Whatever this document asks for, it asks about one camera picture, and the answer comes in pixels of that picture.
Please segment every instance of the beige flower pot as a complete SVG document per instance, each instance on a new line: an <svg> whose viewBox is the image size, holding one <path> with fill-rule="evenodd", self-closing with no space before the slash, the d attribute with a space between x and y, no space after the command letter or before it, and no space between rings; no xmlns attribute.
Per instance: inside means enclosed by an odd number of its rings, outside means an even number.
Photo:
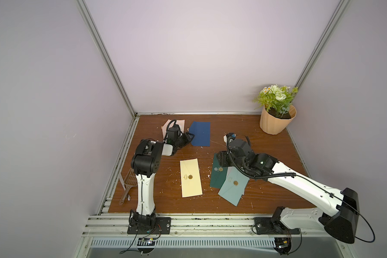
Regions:
<svg viewBox="0 0 387 258"><path fill-rule="evenodd" d="M287 127L289 123L294 119L297 111L293 105L290 106L290 116L291 119L279 119L271 116L268 112L263 108L263 112L261 113L260 127L261 129L271 135L279 134L281 131Z"/></svg>

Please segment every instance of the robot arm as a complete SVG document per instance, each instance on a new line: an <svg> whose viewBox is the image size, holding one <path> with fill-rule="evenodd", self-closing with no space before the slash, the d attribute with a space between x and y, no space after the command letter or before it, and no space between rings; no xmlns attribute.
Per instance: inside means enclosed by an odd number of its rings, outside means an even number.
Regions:
<svg viewBox="0 0 387 258"><path fill-rule="evenodd" d="M192 141L194 135L182 133L176 120L169 122L164 142L142 140L131 161L138 182L138 206L130 211L129 225L150 233L156 226L154 203L154 179L159 169L161 156L172 156Z"/></svg>
<svg viewBox="0 0 387 258"><path fill-rule="evenodd" d="M220 164L234 166L249 178L280 185L316 206L314 209L278 207L269 223L263 226L262 232L318 229L325 230L342 242L354 243L359 216L355 191L331 188L292 170L268 154L255 154L249 140L237 139L233 133L227 134L224 141L227 151L218 154Z"/></svg>

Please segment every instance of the blue envelope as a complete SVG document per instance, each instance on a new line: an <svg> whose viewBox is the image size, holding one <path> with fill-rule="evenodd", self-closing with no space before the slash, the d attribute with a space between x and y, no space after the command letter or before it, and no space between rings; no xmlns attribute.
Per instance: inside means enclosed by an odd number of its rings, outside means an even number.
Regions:
<svg viewBox="0 0 387 258"><path fill-rule="evenodd" d="M238 205L249 178L241 174L238 169L229 167L227 178L222 185L219 195L235 206Z"/></svg>
<svg viewBox="0 0 387 258"><path fill-rule="evenodd" d="M210 146L211 122L192 122L189 132L195 135L192 146Z"/></svg>

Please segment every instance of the potted plant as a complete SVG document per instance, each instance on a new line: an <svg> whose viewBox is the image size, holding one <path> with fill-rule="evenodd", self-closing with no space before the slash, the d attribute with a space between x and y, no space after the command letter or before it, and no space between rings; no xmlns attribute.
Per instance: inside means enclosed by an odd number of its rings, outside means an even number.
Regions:
<svg viewBox="0 0 387 258"><path fill-rule="evenodd" d="M271 135L279 134L294 119L297 111L292 105L292 100L298 92L297 88L271 85L263 88L254 102L263 106L260 127Z"/></svg>

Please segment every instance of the wooden table surface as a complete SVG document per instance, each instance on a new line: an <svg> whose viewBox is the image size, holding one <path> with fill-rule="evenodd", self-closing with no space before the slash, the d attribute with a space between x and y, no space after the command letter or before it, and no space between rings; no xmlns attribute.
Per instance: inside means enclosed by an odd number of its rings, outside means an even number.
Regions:
<svg viewBox="0 0 387 258"><path fill-rule="evenodd" d="M288 167L306 175L298 154L286 130L277 135L269 135L259 127L258 115L149 115L140 116L129 152L122 170L125 178L130 161L141 139L163 140L161 126L168 120L185 119L185 130L193 121L211 122L210 147L192 146L190 143L178 150L174 156L162 156L160 168L155 175L154 200L157 213L267 213L276 207L294 209L313 208L314 205L298 195L278 185L263 180L249 180L245 194L234 206L218 195L218 188L209 186L214 153L226 150L223 136L234 132L239 138L249 137L255 153L267 153L278 158ZM201 175L203 194L182 198L180 160L197 158ZM129 191L131 200L119 205L124 194L120 183L116 186L109 213L128 213L136 210L137 187Z"/></svg>

